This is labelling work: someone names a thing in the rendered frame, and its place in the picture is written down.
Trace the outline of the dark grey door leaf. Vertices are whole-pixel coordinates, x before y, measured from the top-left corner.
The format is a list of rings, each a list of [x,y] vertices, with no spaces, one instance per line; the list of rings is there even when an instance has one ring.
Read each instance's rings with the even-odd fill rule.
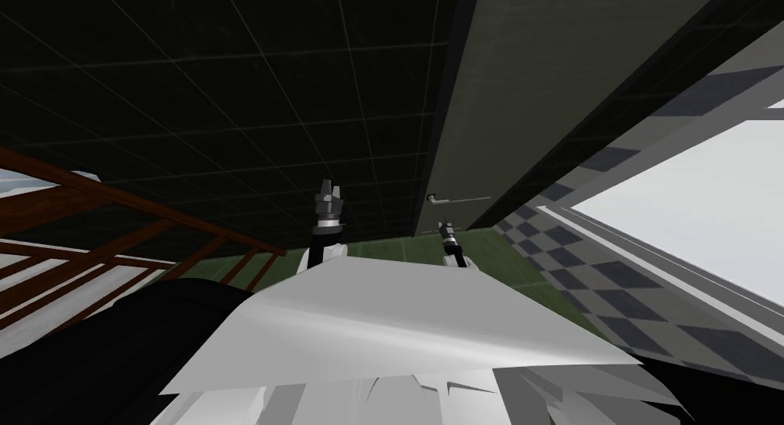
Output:
[[[711,0],[475,0],[412,235],[466,229]],[[489,200],[431,204],[438,199]]]

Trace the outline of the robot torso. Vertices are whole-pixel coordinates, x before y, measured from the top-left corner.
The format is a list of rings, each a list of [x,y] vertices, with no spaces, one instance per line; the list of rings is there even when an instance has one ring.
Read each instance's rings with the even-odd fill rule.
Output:
[[[684,425],[624,351],[476,268],[337,257],[242,302],[151,425]]]

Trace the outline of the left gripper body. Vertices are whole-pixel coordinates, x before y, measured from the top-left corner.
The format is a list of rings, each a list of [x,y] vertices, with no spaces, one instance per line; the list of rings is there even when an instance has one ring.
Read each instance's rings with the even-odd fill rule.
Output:
[[[344,201],[334,195],[316,195],[316,227],[339,227]]]

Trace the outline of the brown wooden frame furniture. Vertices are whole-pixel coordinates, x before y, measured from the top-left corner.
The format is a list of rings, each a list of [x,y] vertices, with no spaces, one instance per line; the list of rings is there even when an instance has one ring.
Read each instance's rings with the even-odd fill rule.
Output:
[[[152,223],[92,250],[10,240],[12,234],[107,205],[152,216]],[[210,240],[180,263],[128,251],[177,226]],[[221,280],[228,284],[259,253],[265,276],[284,249],[122,191],[78,172],[0,147],[0,358],[103,311],[145,285],[182,278],[225,243],[248,246]]]

